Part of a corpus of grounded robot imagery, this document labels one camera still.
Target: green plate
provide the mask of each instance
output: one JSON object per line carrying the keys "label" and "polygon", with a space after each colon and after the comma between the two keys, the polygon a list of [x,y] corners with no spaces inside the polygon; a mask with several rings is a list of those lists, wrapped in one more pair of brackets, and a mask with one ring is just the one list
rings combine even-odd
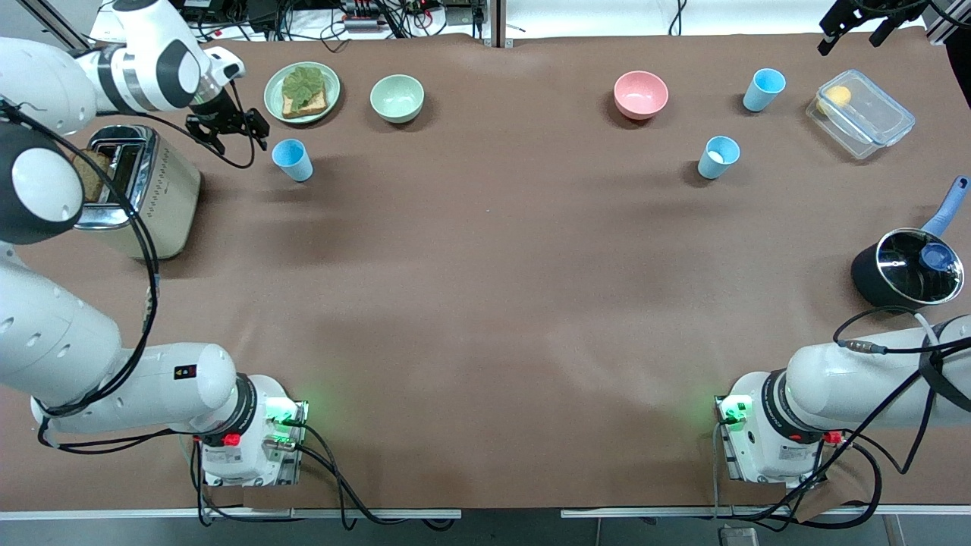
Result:
{"label": "green plate", "polygon": [[[320,72],[323,73],[323,87],[324,94],[326,95],[327,99],[327,108],[323,112],[313,114],[312,116],[301,116],[300,118],[286,119],[284,118],[284,78],[286,78],[290,72],[293,72],[293,70],[298,66],[318,68],[320,69]],[[280,121],[285,121],[287,123],[310,123],[326,116],[327,113],[334,108],[334,105],[337,104],[337,99],[340,98],[340,96],[341,79],[337,77],[337,73],[325,64],[305,60],[302,62],[295,62],[282,68],[279,72],[273,75],[273,78],[270,78],[270,81],[266,84],[266,88],[263,89],[263,104],[266,105],[266,111]]]}

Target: black sticker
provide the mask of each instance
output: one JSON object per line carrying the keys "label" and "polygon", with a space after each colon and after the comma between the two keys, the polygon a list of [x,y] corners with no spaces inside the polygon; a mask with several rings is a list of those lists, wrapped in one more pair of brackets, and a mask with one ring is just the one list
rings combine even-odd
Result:
{"label": "black sticker", "polygon": [[175,379],[190,379],[193,377],[195,377],[195,364],[176,367]]}

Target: blue cup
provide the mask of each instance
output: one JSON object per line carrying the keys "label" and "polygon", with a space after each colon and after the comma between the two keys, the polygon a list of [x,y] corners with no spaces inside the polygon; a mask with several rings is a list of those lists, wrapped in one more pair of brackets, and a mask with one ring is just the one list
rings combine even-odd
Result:
{"label": "blue cup", "polygon": [[738,143],[726,136],[717,136],[705,145],[705,152],[698,161],[698,174],[714,180],[723,175],[742,156]]}
{"label": "blue cup", "polygon": [[273,162],[297,182],[303,182],[314,174],[314,165],[310,162],[307,149],[295,138],[282,140],[273,147]]}
{"label": "blue cup", "polygon": [[752,76],[742,104],[752,112],[761,112],[785,88],[786,77],[782,72],[774,68],[763,68]]}

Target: blue pot handle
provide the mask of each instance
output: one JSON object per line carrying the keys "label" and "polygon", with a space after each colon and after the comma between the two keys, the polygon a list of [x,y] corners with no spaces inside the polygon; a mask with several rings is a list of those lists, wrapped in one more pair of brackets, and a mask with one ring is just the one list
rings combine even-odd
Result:
{"label": "blue pot handle", "polygon": [[937,209],[934,217],[928,220],[921,229],[937,237],[943,236],[944,230],[951,224],[951,220],[954,219],[954,214],[957,213],[957,209],[961,206],[961,201],[964,200],[964,194],[968,190],[969,183],[971,183],[971,179],[968,179],[966,176],[955,178],[947,197],[941,203],[941,208]]}

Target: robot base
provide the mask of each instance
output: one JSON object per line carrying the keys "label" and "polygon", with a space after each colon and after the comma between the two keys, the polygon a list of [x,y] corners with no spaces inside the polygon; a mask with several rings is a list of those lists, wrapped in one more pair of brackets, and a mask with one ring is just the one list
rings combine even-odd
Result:
{"label": "robot base", "polygon": [[294,402],[276,380],[251,375],[256,390],[252,421],[234,446],[203,444],[202,469],[210,486],[275,486],[297,483],[299,451],[305,429],[281,425],[286,419],[307,423],[307,402]]}
{"label": "robot base", "polygon": [[728,475],[733,480],[784,483],[794,488],[813,473],[819,444],[794,442],[772,427],[761,394],[768,378],[768,372],[748,373],[735,383],[730,395],[716,401],[719,419],[742,419],[722,429]]}

